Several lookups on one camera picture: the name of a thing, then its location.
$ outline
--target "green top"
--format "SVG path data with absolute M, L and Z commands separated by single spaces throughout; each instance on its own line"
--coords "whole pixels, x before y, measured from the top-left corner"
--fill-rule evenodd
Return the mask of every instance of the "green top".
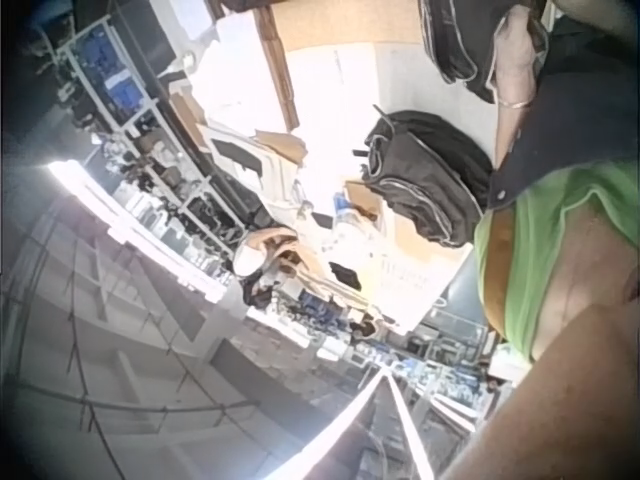
M 531 357 L 538 315 L 560 251 L 566 214 L 593 202 L 613 227 L 638 246 L 637 162 L 605 163 L 554 172 L 520 195 L 515 203 L 514 252 L 505 305 L 505 335 Z M 484 295 L 484 272 L 491 226 L 488 212 L 475 231 L 478 288 Z

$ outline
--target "bag strap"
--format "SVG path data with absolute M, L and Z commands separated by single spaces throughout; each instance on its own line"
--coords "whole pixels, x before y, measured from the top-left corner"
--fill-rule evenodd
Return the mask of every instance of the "bag strap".
M 484 271 L 484 309 L 489 324 L 505 336 L 505 308 L 513 260 L 515 212 L 495 210 L 491 218 Z

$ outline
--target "bracelet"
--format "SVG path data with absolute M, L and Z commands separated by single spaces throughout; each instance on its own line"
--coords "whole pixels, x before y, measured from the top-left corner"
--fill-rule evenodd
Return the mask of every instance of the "bracelet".
M 505 102 L 500 97 L 498 97 L 498 104 L 500 104 L 502 107 L 511 108 L 511 109 L 514 109 L 514 110 L 518 110 L 518 109 L 521 109 L 521 108 L 527 108 L 532 103 L 533 103 L 533 98 L 531 100 L 527 100 L 526 102 L 510 103 L 510 102 Z

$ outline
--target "merchandise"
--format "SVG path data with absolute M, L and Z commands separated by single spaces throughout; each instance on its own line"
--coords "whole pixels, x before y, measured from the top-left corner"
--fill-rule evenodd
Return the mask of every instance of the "merchandise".
M 532 4 L 530 32 L 539 66 L 548 50 L 547 31 L 538 20 L 546 0 L 419 0 L 424 47 L 445 82 L 463 81 L 467 89 L 493 103 L 488 82 L 493 75 L 494 35 L 513 6 Z
M 365 140 L 362 180 L 429 241 L 458 248 L 470 242 L 486 208 L 488 156 L 437 115 L 401 111 L 382 118 Z

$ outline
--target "black backpack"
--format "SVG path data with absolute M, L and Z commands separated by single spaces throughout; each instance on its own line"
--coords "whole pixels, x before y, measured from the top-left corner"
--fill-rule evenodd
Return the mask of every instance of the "black backpack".
M 532 8 L 534 46 L 546 52 L 548 35 L 538 20 L 546 0 L 418 0 L 425 50 L 445 82 L 462 81 L 485 102 L 494 102 L 487 87 L 493 74 L 493 38 L 515 5 Z
M 381 115 L 365 140 L 366 187 L 426 239 L 453 248 L 470 242 L 487 205 L 489 157 L 437 115 Z

